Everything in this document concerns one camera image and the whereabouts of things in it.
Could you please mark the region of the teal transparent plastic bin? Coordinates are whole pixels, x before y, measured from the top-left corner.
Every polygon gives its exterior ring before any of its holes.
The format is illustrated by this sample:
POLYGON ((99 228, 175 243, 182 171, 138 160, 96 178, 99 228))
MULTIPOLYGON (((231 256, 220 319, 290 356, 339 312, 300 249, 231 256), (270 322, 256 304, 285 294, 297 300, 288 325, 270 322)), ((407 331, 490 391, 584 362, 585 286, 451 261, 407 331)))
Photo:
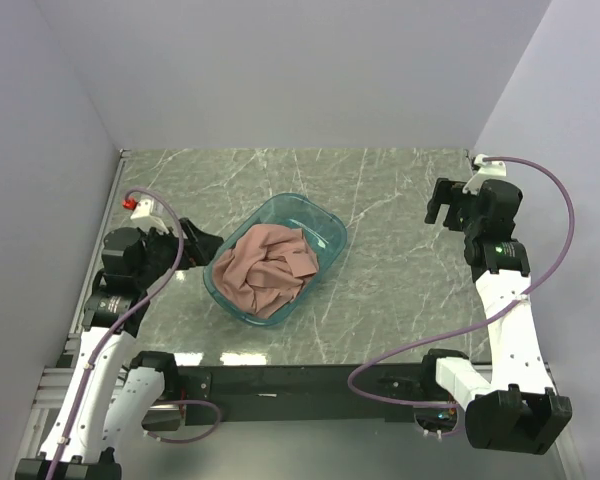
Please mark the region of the teal transparent plastic bin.
POLYGON ((337 216, 302 195, 278 194, 221 245, 204 284, 235 318, 272 326, 307 297, 346 243, 337 216))

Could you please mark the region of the pink printed t shirt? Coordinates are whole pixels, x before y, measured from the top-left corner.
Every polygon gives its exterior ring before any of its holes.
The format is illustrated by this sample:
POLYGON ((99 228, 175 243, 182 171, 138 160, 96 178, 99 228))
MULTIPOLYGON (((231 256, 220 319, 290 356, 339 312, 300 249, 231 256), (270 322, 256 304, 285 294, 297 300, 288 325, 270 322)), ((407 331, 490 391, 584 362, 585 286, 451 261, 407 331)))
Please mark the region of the pink printed t shirt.
POLYGON ((256 224, 215 261, 212 280, 239 310, 267 320, 296 300, 318 272, 302 229, 256 224))

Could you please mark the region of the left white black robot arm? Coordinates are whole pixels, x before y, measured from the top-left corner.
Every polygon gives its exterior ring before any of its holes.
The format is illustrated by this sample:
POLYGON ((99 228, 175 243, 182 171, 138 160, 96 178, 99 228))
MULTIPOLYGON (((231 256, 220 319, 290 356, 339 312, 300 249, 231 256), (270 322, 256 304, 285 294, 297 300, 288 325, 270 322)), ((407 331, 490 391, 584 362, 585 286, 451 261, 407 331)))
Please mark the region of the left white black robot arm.
POLYGON ((177 229, 124 227, 108 233, 102 268, 84 306, 76 366, 54 426, 39 452, 19 461, 18 479, 119 479, 121 446, 154 402, 187 404, 175 357, 142 352, 119 374, 127 351, 164 283, 206 266, 223 240, 188 218, 177 229))

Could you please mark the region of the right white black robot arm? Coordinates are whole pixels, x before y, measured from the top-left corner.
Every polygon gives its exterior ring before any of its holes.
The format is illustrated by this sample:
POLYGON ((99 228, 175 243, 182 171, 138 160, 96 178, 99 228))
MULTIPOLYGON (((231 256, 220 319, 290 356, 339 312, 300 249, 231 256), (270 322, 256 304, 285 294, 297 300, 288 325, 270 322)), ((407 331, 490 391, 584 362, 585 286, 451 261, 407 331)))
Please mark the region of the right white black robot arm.
POLYGON ((486 180, 476 191, 437 180, 425 221, 434 223, 447 206, 444 227, 464 235, 464 257, 491 321, 491 376, 484 378, 460 354, 430 351, 435 364, 418 378, 427 397, 449 392, 458 403, 472 447, 543 455, 571 420, 572 405, 556 393, 540 352, 527 291, 530 264, 513 236, 522 199, 521 190, 504 180, 486 180))

